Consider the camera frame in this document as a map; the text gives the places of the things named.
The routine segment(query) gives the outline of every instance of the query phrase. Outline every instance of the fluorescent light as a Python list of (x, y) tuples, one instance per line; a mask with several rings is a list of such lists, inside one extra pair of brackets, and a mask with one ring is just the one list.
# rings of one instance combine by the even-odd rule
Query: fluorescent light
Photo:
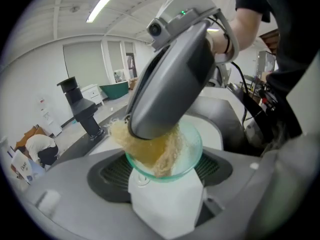
[(93, 11), (90, 13), (88, 19), (86, 20), (87, 23), (91, 23), (95, 20), (95, 18), (97, 17), (98, 13), (100, 13), (100, 11), (103, 9), (103, 7), (106, 6), (106, 4), (109, 2), (110, 0), (100, 0), (97, 5), (94, 7)]
[(209, 31), (209, 32), (217, 32), (217, 31), (219, 31), (219, 29), (218, 28), (208, 28), (207, 31)]

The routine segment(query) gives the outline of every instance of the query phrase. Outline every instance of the white ceiling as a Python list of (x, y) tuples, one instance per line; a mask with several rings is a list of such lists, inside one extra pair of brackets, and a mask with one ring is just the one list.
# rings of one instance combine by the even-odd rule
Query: white ceiling
[[(146, 26), (165, 0), (111, 0), (95, 18), (86, 23), (99, 0), (34, 0), (11, 34), (6, 63), (24, 53), (50, 43), (75, 36), (111, 35), (150, 43)], [(235, 16), (235, 0), (213, 0), (230, 21)], [(276, 29), (274, 18), (262, 23), (258, 35)]]

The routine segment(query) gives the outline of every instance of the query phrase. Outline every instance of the white shirt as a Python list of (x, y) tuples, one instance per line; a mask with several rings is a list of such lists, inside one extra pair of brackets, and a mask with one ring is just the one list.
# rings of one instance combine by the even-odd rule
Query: white shirt
[(29, 151), (30, 157), (35, 162), (39, 159), (38, 152), (47, 148), (54, 148), (55, 146), (56, 143), (52, 138), (42, 134), (33, 135), (25, 144), (26, 150)]

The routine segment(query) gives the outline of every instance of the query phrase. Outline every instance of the clear glass bowl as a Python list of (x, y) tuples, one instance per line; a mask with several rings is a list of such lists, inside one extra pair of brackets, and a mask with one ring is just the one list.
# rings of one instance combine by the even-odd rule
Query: clear glass bowl
[(130, 154), (125, 153), (132, 167), (148, 179), (162, 183), (175, 181), (192, 170), (199, 162), (203, 153), (202, 139), (197, 129), (189, 122), (181, 120), (179, 128), (180, 132), (184, 135), (185, 141), (183, 142), (180, 155), (171, 169), (171, 176), (155, 177), (150, 168), (144, 166)]

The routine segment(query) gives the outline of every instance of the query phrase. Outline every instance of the robotic arm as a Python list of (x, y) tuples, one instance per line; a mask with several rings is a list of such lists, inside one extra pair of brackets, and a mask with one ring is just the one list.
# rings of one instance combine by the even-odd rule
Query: robotic arm
[[(213, 16), (232, 43), (227, 54), (213, 55), (206, 40)], [(144, 69), (127, 107), (129, 132), (136, 138), (159, 137), (179, 121), (212, 77), (224, 86), (217, 67), (233, 61), (239, 45), (212, 0), (167, 0), (147, 27), (156, 54)]]

